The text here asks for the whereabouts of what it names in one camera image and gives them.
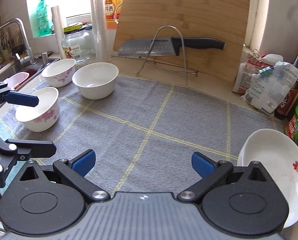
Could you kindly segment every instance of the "soy sauce bottle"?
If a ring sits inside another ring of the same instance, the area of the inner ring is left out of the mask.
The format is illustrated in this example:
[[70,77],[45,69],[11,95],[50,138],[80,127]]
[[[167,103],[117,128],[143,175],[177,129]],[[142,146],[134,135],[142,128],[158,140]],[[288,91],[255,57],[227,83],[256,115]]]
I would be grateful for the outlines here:
[[[298,56],[295,59],[293,65],[298,69]],[[284,119],[284,117],[289,113],[293,107],[295,101],[298,98],[298,80],[295,82],[293,87],[288,92],[287,96],[283,99],[282,103],[277,107],[274,115],[279,119]]]

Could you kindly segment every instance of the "white plate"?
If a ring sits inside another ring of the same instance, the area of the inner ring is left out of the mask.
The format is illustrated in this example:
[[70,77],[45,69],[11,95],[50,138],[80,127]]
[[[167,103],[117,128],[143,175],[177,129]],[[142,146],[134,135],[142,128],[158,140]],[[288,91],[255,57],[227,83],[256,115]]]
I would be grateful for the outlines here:
[[237,165],[248,166],[251,161],[260,161],[281,190],[290,209],[284,228],[292,226],[298,221],[298,168],[294,169],[297,145],[279,131],[255,131],[245,141]]

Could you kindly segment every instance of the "kitchen sink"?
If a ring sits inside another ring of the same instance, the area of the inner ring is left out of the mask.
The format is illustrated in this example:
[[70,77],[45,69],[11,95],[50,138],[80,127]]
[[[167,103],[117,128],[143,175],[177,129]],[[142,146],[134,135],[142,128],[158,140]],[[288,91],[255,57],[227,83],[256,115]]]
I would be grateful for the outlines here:
[[30,65],[30,62],[28,62],[25,65],[21,65],[20,63],[14,63],[4,71],[0,73],[0,82],[4,81],[6,78],[10,78],[11,76],[19,73],[19,72],[27,72],[29,73],[28,79],[21,84],[16,91],[19,91],[21,88],[23,88],[25,85],[27,85],[31,80],[33,80],[36,76],[38,76],[45,67],[50,65],[53,62],[56,62],[59,60],[59,58],[48,58],[46,65],[43,63],[43,60],[41,58],[35,58],[36,63],[33,65]]

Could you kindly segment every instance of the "kitchen knife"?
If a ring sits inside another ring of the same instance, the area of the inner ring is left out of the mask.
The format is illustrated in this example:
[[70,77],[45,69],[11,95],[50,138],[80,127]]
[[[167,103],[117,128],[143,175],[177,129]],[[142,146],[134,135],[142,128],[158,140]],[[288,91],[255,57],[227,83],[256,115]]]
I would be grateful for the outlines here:
[[[118,56],[147,56],[152,40],[152,38],[128,40],[121,45]],[[184,44],[185,47],[193,49],[224,49],[226,46],[223,41],[207,37],[184,38]],[[180,47],[180,37],[157,38],[150,56],[179,56]]]

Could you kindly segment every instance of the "plastic bag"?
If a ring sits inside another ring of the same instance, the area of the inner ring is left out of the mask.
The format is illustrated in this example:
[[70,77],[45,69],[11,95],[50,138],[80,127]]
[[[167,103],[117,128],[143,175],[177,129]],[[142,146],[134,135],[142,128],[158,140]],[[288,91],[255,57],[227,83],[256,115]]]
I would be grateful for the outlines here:
[[241,99],[272,116],[298,79],[298,69],[288,62],[277,62],[270,76],[253,74],[250,88]]

